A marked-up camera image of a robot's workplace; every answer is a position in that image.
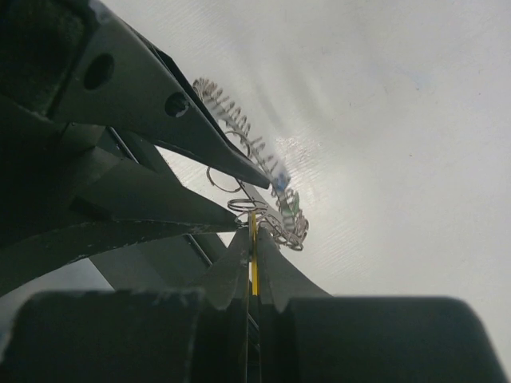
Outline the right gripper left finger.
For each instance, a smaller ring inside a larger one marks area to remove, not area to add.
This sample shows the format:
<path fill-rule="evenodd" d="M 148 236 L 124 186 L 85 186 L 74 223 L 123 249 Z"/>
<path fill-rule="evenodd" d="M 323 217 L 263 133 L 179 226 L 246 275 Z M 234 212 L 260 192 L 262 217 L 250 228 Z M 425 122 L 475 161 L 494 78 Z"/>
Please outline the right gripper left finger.
<path fill-rule="evenodd" d="M 248 229 L 190 288 L 48 291 L 18 310 L 4 382 L 244 382 Z"/>

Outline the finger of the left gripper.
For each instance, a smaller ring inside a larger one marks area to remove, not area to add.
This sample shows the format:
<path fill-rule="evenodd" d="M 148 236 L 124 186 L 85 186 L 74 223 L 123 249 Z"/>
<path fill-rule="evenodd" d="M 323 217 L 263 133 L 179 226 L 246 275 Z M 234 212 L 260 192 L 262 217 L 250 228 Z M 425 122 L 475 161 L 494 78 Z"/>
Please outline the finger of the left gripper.
<path fill-rule="evenodd" d="M 235 216 L 147 168 L 57 168 L 1 183 L 1 293 L 92 255 L 183 234 L 235 231 Z"/>

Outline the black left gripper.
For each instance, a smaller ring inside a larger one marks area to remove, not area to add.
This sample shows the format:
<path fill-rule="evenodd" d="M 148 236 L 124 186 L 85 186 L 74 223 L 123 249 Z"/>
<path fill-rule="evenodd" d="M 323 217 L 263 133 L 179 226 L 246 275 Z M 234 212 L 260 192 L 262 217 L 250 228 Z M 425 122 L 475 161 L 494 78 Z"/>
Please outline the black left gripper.
<path fill-rule="evenodd" d="M 1 245 L 108 221 L 86 199 L 105 125 L 268 188 L 175 66 L 100 1 L 1 4 Z"/>

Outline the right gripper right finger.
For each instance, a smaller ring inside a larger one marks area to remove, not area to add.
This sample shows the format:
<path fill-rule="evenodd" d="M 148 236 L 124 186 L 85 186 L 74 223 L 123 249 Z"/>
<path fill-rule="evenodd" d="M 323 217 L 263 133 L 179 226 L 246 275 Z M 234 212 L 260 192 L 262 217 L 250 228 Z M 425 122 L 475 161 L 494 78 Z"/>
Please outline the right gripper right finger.
<path fill-rule="evenodd" d="M 257 235 L 263 382 L 504 382 L 485 328 L 463 301 L 341 296 L 316 286 Z"/>

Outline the green key tag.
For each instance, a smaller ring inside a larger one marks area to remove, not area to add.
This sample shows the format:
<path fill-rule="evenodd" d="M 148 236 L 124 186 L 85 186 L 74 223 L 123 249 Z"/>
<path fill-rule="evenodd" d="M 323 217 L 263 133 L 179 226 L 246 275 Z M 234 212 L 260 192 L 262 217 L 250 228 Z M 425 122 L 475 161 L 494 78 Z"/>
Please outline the green key tag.
<path fill-rule="evenodd" d="M 284 194 L 279 198 L 280 211 L 282 215 L 295 216 L 300 211 L 300 198 L 299 193 L 293 189 L 287 189 Z"/>

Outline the large metal keyring with rings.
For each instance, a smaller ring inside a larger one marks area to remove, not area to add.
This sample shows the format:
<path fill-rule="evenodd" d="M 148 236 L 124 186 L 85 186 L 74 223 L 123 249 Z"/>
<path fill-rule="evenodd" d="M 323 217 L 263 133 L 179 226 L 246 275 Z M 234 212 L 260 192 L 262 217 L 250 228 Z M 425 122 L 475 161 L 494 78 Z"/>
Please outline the large metal keyring with rings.
<path fill-rule="evenodd" d="M 239 187 L 233 190 L 227 189 L 226 192 L 231 194 L 244 192 L 246 198 L 229 200 L 228 208 L 240 216 L 254 211 L 257 223 L 260 227 L 269 230 L 278 247 L 302 251 L 309 231 L 309 221 L 300 203 L 300 211 L 297 215 L 281 214 L 279 198 L 287 189 L 293 188 L 291 181 L 283 192 L 278 192 L 274 188 L 274 178 L 279 172 L 291 175 L 285 161 L 271 144 L 270 138 L 261 130 L 251 126 L 242 108 L 214 81 L 199 77 L 192 83 L 192 88 L 215 121 L 224 126 L 224 134 L 239 145 L 243 154 L 262 171 L 270 182 L 270 197 L 266 199 L 256 187 L 238 180 Z"/>

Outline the blue key tag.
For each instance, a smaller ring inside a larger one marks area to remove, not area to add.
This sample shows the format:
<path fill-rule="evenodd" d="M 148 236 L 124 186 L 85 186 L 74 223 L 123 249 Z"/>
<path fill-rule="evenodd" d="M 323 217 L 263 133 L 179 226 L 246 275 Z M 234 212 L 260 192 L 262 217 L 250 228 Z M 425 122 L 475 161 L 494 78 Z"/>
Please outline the blue key tag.
<path fill-rule="evenodd" d="M 274 178 L 274 188 L 278 192 L 283 192 L 289 185 L 291 177 L 286 172 L 279 172 Z"/>

